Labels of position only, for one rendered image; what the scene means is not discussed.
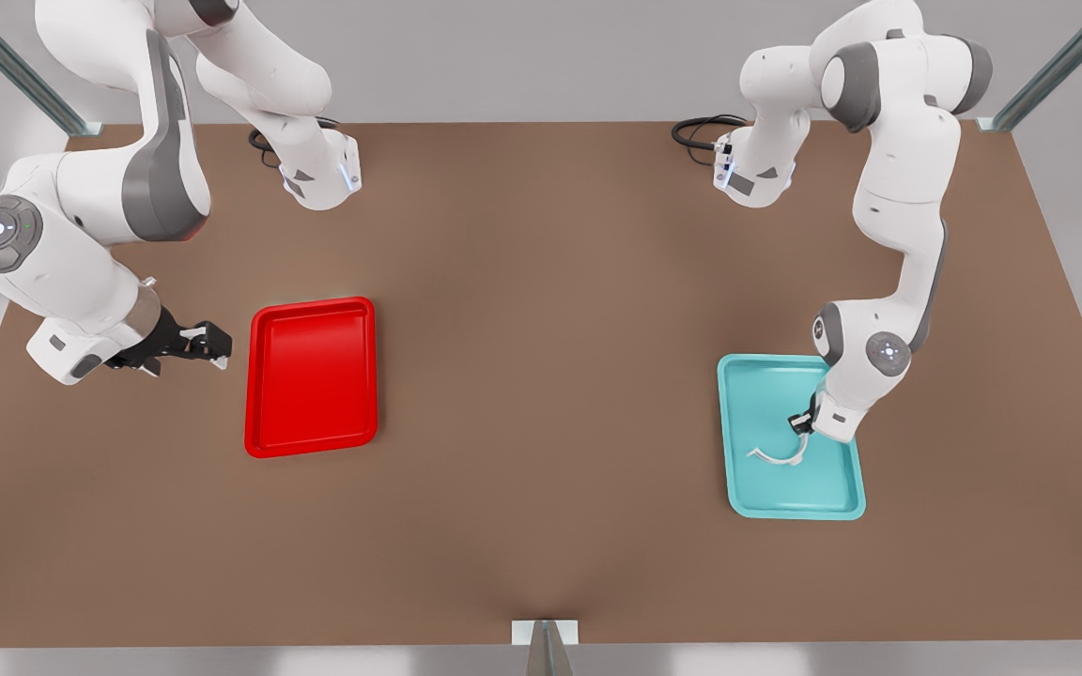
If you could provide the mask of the teal tray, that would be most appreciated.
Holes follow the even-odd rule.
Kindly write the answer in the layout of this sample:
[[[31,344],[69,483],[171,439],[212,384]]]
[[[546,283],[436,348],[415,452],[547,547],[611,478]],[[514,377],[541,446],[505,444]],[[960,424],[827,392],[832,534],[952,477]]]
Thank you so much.
[[[727,499],[748,518],[854,521],[866,511],[858,445],[799,436],[827,364],[817,356],[731,354],[720,359]]]

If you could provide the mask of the red tray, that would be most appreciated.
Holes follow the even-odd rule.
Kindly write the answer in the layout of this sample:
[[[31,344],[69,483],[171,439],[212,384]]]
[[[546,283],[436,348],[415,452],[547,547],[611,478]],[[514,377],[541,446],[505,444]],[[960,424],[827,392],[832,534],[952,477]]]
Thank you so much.
[[[372,441],[377,324],[365,297],[270,305],[252,321],[245,449],[296,456]]]

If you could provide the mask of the silver frame post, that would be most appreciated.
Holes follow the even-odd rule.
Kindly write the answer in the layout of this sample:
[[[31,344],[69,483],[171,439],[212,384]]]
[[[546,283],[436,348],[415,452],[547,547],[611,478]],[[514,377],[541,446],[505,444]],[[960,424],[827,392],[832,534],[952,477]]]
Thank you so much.
[[[23,59],[6,40],[0,36],[0,72],[3,72],[13,85],[39,108],[48,119],[51,119],[61,131],[69,137],[95,137],[102,133],[103,125],[98,121],[85,121],[72,107],[61,98],[52,87],[48,85],[38,72]]]
[[[525,676],[573,676],[568,645],[579,645],[576,620],[513,620],[511,645],[528,646]]]
[[[1013,131],[1081,65],[1082,26],[995,115],[976,119],[976,127],[989,133]]]

